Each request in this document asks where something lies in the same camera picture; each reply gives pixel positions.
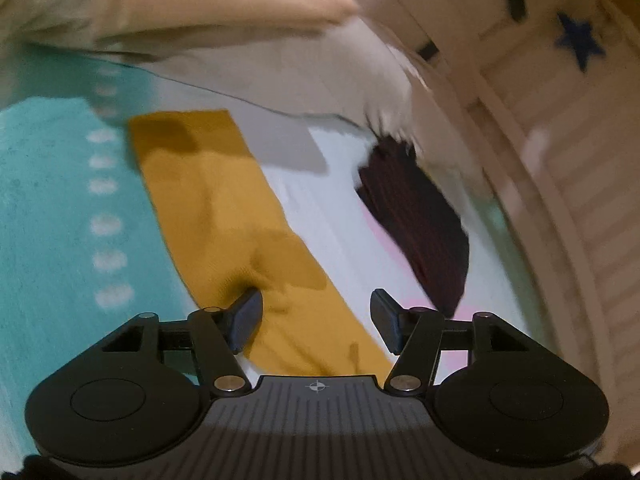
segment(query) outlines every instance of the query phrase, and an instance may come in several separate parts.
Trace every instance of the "wooden bed frame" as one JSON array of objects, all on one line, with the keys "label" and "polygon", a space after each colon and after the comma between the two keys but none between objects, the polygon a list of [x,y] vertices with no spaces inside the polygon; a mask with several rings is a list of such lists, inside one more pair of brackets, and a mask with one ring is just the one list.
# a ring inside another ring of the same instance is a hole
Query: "wooden bed frame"
[{"label": "wooden bed frame", "polygon": [[[360,1],[409,47],[438,47],[559,351],[609,399],[599,457],[615,459],[640,442],[637,31],[608,0],[525,0],[519,22],[508,0]],[[559,9],[591,20],[607,50],[585,75],[554,47]]]}]

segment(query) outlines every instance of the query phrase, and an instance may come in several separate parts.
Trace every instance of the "turquoise surface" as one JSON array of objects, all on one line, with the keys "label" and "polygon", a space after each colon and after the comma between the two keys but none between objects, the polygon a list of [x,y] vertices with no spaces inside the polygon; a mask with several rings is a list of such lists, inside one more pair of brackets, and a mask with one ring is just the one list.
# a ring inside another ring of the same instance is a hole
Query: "turquoise surface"
[{"label": "turquoise surface", "polygon": [[17,104],[0,112],[0,426],[24,455],[39,381],[137,313],[183,319],[190,302],[122,127],[147,111],[152,76],[40,48],[14,67]]}]

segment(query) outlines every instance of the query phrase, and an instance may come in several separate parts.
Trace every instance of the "star decoration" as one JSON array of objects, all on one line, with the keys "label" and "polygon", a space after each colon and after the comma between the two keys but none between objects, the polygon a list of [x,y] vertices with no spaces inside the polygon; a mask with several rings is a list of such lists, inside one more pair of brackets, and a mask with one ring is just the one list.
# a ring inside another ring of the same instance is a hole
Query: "star decoration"
[{"label": "star decoration", "polygon": [[558,12],[558,19],[564,28],[564,34],[556,41],[556,46],[572,48],[580,70],[587,72],[587,61],[591,54],[606,55],[604,49],[591,35],[591,23],[576,22],[564,12]]}]

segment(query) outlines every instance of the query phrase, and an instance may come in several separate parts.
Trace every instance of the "white spot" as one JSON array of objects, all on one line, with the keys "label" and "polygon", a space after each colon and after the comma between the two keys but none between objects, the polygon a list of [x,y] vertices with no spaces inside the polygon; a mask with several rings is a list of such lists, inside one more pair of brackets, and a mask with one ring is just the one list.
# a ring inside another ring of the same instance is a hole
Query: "white spot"
[{"label": "white spot", "polygon": [[118,88],[115,85],[96,85],[94,92],[100,97],[113,97],[118,93]]},{"label": "white spot", "polygon": [[97,106],[94,108],[94,112],[103,119],[113,119],[118,114],[118,111],[113,106]]},{"label": "white spot", "polygon": [[120,67],[117,65],[102,65],[98,68],[98,74],[105,75],[107,77],[115,77],[120,74]]},{"label": "white spot", "polygon": [[100,128],[93,130],[86,136],[86,140],[95,144],[103,144],[104,142],[114,142],[118,137],[116,132],[111,128]]},{"label": "white spot", "polygon": [[112,195],[118,190],[118,183],[112,178],[92,178],[88,187],[94,195]]},{"label": "white spot", "polygon": [[91,232],[96,236],[112,236],[122,231],[122,220],[116,215],[102,213],[91,218]]},{"label": "white spot", "polygon": [[94,268],[98,272],[115,272],[127,266],[127,255],[122,251],[99,251],[94,254]]},{"label": "white spot", "polygon": [[92,155],[89,168],[92,170],[110,170],[116,165],[116,159],[111,155]]},{"label": "white spot", "polygon": [[96,291],[94,294],[95,303],[103,308],[113,308],[123,306],[132,300],[133,288],[128,283],[121,285],[110,285]]}]

